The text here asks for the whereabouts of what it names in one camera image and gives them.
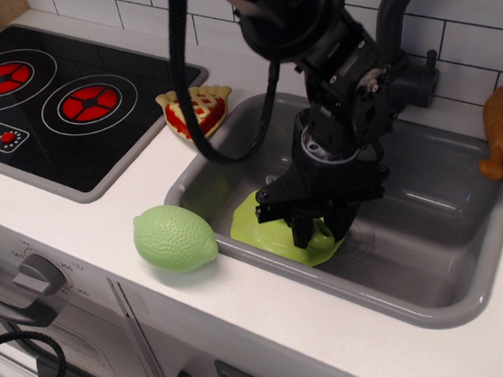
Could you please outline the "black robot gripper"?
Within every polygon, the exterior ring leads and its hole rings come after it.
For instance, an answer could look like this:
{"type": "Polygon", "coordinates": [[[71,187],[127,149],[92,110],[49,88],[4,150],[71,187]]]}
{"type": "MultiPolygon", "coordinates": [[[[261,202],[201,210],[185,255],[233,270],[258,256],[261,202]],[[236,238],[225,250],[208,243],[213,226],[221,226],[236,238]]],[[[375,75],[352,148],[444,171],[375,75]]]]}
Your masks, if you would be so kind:
{"type": "Polygon", "coordinates": [[[382,198],[389,170],[380,143],[342,162],[323,164],[298,154],[289,169],[256,193],[259,223],[284,219],[295,247],[306,249],[314,218],[322,217],[335,241],[346,236],[364,201],[382,198]]]}

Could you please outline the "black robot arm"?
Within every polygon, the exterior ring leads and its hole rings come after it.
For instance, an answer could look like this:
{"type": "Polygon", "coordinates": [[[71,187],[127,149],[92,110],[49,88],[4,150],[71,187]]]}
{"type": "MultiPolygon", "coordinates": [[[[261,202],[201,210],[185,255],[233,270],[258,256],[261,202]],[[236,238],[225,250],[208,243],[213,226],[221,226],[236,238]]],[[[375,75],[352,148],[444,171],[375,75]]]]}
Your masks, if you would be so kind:
{"type": "Polygon", "coordinates": [[[247,45],[305,77],[308,106],[295,116],[292,162],[257,193],[259,221],[286,221],[305,248],[316,219],[341,239],[359,206],[383,195],[380,137],[393,125],[388,63],[345,0],[227,0],[247,45]]]}

